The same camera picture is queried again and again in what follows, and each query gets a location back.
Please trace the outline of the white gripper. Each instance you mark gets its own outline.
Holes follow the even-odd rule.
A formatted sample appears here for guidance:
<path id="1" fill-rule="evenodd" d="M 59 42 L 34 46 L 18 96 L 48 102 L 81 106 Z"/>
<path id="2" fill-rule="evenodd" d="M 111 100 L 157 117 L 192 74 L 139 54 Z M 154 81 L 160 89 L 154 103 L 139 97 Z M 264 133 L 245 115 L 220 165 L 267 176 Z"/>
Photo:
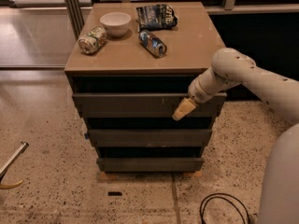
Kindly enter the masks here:
<path id="1" fill-rule="evenodd" d="M 188 95 L 190 98 L 184 98 L 176 108 L 172 115 L 173 120 L 180 120 L 190 114 L 196 104 L 203 104 L 213 98 L 212 94 L 208 94 L 200 84 L 200 78 L 195 78 L 188 87 Z"/>

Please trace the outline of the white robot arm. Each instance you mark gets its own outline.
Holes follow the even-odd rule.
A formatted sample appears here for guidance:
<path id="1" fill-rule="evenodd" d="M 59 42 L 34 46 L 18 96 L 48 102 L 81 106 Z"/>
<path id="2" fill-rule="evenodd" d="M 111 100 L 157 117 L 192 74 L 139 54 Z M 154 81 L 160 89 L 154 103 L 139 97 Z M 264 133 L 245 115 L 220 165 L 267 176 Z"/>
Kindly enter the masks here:
<path id="1" fill-rule="evenodd" d="M 219 91 L 243 85 L 292 125 L 272 146 L 263 176 L 257 224 L 299 224 L 299 81 L 264 70 L 236 49 L 217 50 L 178 105 L 179 120 Z"/>

